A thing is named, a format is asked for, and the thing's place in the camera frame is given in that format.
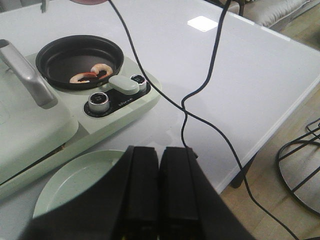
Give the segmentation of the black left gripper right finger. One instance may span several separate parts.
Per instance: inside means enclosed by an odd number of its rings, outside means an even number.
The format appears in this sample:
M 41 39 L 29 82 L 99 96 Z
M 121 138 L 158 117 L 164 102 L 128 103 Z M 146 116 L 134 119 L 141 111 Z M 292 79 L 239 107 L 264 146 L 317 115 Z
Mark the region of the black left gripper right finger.
M 222 201 L 191 148 L 167 147 L 159 170 L 161 240 L 252 240 Z

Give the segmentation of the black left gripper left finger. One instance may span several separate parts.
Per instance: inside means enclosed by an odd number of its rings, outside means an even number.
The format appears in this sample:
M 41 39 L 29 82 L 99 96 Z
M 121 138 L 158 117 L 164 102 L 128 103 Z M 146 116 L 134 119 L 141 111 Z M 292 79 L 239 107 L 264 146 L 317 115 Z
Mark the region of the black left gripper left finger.
M 153 147 L 129 146 L 93 186 L 41 216 L 23 240 L 156 240 L 158 156 Z

